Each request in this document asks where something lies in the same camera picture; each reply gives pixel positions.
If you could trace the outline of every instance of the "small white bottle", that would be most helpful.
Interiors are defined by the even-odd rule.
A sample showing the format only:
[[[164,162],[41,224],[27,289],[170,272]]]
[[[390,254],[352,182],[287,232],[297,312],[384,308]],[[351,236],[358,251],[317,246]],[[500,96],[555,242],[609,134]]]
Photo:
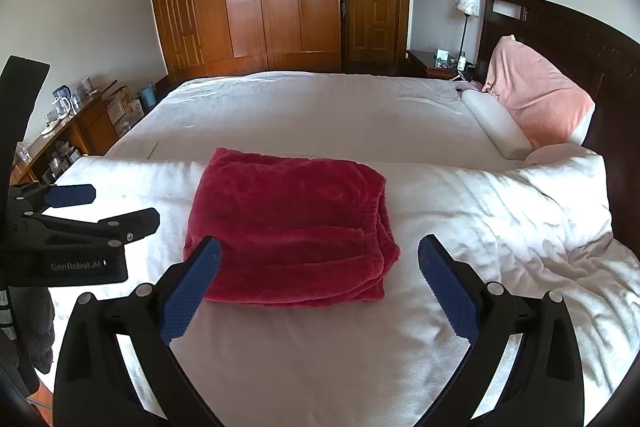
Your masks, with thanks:
[[[464,71],[466,67],[466,53],[462,52],[460,58],[458,59],[458,71]]]

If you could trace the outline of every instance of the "dark wooden headboard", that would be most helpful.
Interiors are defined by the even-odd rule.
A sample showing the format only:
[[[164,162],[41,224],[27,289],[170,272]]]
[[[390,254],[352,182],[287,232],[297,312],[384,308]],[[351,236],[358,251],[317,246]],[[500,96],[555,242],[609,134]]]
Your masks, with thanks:
[[[502,3],[517,7],[517,17],[494,11]],[[507,35],[534,48],[595,101],[584,146],[605,159],[615,238],[640,256],[640,44],[549,1],[486,0],[478,52],[481,82],[495,45]]]

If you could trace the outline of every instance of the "pink pillow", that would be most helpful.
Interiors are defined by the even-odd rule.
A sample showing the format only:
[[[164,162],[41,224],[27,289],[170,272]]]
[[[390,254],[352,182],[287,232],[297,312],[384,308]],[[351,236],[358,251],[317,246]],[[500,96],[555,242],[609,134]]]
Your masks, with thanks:
[[[567,142],[594,107],[585,90],[512,37],[495,47],[483,90],[509,111],[536,149]]]

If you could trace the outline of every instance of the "small framed picture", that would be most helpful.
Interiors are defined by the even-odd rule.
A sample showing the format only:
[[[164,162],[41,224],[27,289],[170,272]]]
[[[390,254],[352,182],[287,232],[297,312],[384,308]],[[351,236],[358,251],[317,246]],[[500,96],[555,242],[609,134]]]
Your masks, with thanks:
[[[446,70],[449,68],[449,52],[444,50],[436,51],[436,68]]]

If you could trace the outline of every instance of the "folded red blanket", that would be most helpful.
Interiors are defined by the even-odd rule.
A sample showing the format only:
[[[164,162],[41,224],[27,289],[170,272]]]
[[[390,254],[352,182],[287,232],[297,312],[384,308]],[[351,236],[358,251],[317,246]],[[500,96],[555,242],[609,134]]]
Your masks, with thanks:
[[[382,278],[400,255],[385,182],[349,161],[217,149],[184,245],[188,257],[206,235],[222,244],[205,298],[306,306],[382,299]]]

